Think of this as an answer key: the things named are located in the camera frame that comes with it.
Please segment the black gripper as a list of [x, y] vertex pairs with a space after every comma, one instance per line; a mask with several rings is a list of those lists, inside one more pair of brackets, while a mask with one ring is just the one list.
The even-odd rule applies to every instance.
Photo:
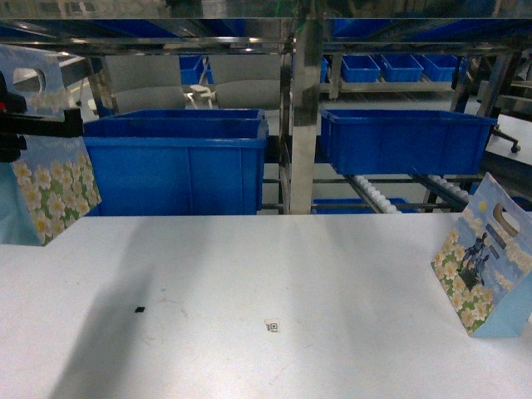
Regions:
[[63, 119], [52, 116], [16, 116], [27, 111], [23, 96], [7, 88], [1, 73], [1, 162], [11, 163], [20, 159], [27, 148], [24, 135], [76, 138], [84, 133], [81, 110], [71, 108], [63, 111]]

